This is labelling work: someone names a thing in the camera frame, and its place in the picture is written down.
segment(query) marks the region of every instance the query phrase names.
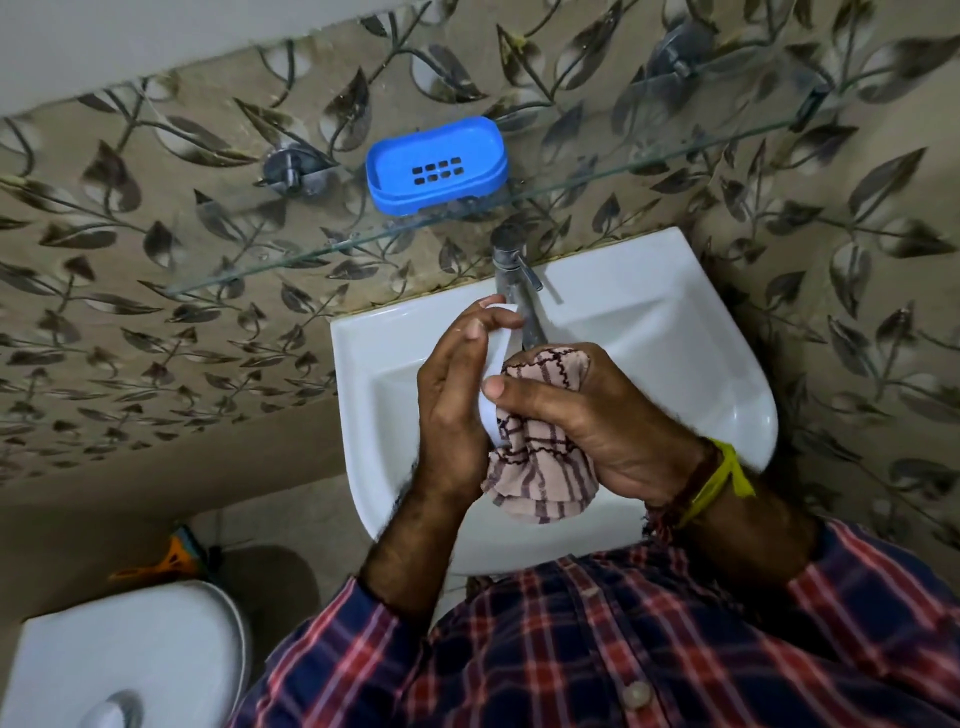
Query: white wall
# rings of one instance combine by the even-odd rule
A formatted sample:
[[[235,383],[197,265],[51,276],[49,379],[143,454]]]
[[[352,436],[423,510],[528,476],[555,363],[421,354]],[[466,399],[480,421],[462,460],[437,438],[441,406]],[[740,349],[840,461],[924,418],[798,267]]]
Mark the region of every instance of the white wall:
[[[0,0],[0,116],[400,4]]]

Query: glass shelf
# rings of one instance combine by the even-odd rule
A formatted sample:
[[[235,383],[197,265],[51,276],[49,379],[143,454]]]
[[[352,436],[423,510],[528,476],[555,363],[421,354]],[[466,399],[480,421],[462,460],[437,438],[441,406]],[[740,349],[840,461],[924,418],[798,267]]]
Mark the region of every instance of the glass shelf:
[[[510,178],[492,195],[391,217],[373,206],[363,168],[344,166],[305,177],[297,197],[270,186],[224,190],[174,220],[180,244],[167,290],[316,267],[323,255],[443,221],[479,222],[524,200],[562,206],[590,180],[791,126],[821,82],[789,54],[753,48],[699,66],[692,78],[669,74],[580,96],[571,91],[557,106],[529,90],[530,102],[498,109]]]

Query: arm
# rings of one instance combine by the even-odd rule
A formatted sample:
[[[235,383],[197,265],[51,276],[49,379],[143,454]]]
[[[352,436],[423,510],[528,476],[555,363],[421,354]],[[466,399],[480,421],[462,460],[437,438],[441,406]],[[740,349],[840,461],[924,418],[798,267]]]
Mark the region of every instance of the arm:
[[[499,406],[562,427],[593,458],[600,481],[651,507],[651,520],[683,509],[716,468],[715,449],[652,404],[595,345],[580,393],[491,377]],[[960,610],[919,559],[839,522],[823,522],[752,478],[756,496],[731,487],[684,529],[660,530],[791,642],[896,684],[960,715]]]
[[[351,578],[270,656],[232,728],[385,724],[413,680],[457,531],[480,496],[489,440],[477,393],[487,331],[522,319],[492,296],[468,308],[418,373],[420,457],[413,482]]]

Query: white sink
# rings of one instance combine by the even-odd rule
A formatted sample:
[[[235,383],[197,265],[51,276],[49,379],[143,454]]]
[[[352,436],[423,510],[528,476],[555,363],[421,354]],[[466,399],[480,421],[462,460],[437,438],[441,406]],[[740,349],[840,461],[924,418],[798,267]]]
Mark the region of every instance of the white sink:
[[[547,339],[593,341],[648,396],[693,429],[766,467],[777,440],[770,387],[677,228],[537,268]],[[494,293],[493,280],[337,319],[331,326],[353,502],[376,538],[417,455],[417,369],[450,322]],[[467,513],[451,573],[522,569],[639,540],[646,511],[601,488],[580,516],[536,525],[481,497]]]

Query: yellow thread bracelet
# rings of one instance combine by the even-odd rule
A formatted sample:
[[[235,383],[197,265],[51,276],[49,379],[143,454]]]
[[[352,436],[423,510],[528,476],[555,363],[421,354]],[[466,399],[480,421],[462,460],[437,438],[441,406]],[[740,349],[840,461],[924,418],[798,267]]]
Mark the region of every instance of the yellow thread bracelet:
[[[743,474],[740,461],[736,459],[736,450],[733,449],[733,445],[721,443],[719,440],[713,440],[712,438],[709,439],[723,454],[723,462],[720,463],[720,467],[710,476],[709,480],[704,484],[704,487],[700,489],[700,493],[690,501],[684,517],[677,523],[677,528],[683,528],[703,513],[707,509],[707,506],[717,500],[717,497],[726,487],[728,480],[733,481],[733,492],[737,497],[753,497],[756,495],[754,486],[750,484],[747,476]]]

